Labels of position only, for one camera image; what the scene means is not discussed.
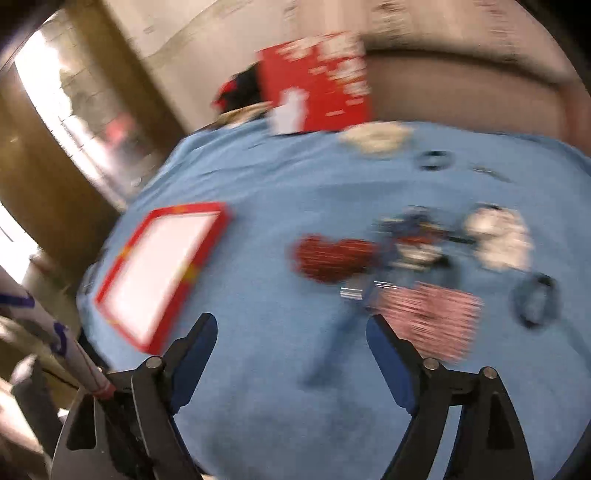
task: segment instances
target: red frame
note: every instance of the red frame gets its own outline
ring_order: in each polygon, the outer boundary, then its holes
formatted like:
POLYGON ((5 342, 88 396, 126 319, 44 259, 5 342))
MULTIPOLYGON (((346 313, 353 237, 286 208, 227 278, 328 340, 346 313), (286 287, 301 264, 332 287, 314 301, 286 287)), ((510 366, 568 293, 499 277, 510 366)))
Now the red frame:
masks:
POLYGON ((125 244, 121 252, 119 253, 117 260, 111 267, 111 270, 105 277, 103 284, 101 285, 98 294, 95 297, 95 305, 98 311, 105 317, 107 322, 113 326, 129 343, 140 350, 143 353, 149 353, 151 355, 158 355, 162 352, 163 344, 168 338, 170 329, 173 325, 174 319, 180 312, 183 303, 191 288, 195 284, 199 276, 200 269, 204 266, 209 254, 215 247, 218 239, 225 230, 230 220, 230 214, 226 205, 221 202, 210 202, 210 203, 188 203, 186 205, 175 205, 171 207, 160 208, 150 212, 146 218, 139 224, 139 227, 135 233, 131 236, 129 241, 125 244), (133 250, 134 246, 138 243, 139 239, 144 234, 145 230, 149 225, 156 220, 156 218, 165 215, 183 215, 185 213, 206 213, 206 212, 219 212, 216 220, 214 221, 209 232, 203 239, 203 242, 197 249, 195 256, 189 262, 187 269, 183 275, 183 278, 178 282, 178 286, 170 299, 170 302, 164 309, 162 318, 158 321, 158 326, 154 331, 152 338, 144 344, 139 343, 126 329, 120 324, 116 317, 109 311, 109 308, 103 303, 107 292, 109 291, 113 281, 121 271, 123 265, 127 261, 129 253, 133 250))

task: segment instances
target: blue tablecloth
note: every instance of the blue tablecloth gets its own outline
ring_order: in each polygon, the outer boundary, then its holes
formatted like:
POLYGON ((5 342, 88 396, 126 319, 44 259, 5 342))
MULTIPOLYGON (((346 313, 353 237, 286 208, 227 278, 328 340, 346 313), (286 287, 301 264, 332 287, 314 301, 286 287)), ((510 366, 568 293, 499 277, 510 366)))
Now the blue tablecloth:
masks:
MULTIPOLYGON (((488 135, 432 124, 386 160, 318 132, 273 137, 265 120, 198 132, 180 143, 121 217, 79 306, 89 336, 119 369, 134 351, 92 304, 115 257, 152 209, 223 201, 234 220, 203 270, 173 330, 201 312, 219 337, 191 403, 176 416, 189 451, 223 480, 379 479, 410 420, 394 403, 365 340, 366 316, 350 315, 339 286, 291 270, 303 234, 372 238, 371 224, 408 205, 434 207, 459 223, 476 202, 518 209, 535 244, 532 268, 561 290, 559 322, 526 330, 509 296, 524 273, 484 270, 464 245, 447 250, 461 288, 483 299, 468 358, 456 369, 499 371, 523 427, 538 480, 550 479, 591 418, 591 163, 541 137, 488 135), (447 150, 454 164, 424 171, 414 158, 447 150), (499 181, 471 166, 503 174, 499 181)), ((431 478, 441 478, 459 410, 450 412, 431 478)))

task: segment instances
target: pink object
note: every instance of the pink object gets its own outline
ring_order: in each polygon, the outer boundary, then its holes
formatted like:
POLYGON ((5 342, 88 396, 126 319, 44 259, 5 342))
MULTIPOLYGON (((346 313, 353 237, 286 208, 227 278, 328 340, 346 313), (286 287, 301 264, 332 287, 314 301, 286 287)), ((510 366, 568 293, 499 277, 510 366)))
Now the pink object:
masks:
POLYGON ((474 295, 426 283, 384 288, 376 305, 396 335, 410 341, 424 358, 450 362, 467 354, 480 306, 474 295))

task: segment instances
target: black ring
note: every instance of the black ring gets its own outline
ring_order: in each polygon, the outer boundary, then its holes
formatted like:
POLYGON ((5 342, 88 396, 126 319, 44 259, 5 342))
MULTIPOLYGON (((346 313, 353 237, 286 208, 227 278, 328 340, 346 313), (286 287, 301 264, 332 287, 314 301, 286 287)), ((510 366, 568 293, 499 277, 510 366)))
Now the black ring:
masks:
POLYGON ((453 156, 445 150, 428 150, 419 154, 416 160, 420 169, 434 171, 450 167, 453 156))
POLYGON ((560 298, 556 281, 544 274, 534 274, 515 288, 513 295, 515 313, 519 321, 528 329, 535 329, 558 319, 560 314, 560 298), (539 319, 531 319, 525 314, 527 303, 536 288, 543 287, 547 290, 546 301, 539 319))

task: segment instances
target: dark red object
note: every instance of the dark red object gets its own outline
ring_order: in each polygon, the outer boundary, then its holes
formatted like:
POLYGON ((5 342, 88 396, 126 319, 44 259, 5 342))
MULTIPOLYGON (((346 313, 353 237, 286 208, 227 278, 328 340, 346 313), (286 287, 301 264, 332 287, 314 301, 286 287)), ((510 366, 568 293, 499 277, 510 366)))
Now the dark red object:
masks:
POLYGON ((365 271, 377 251, 377 245, 366 240, 332 242, 321 235, 307 235, 295 246, 295 268, 313 280, 335 283, 365 271))

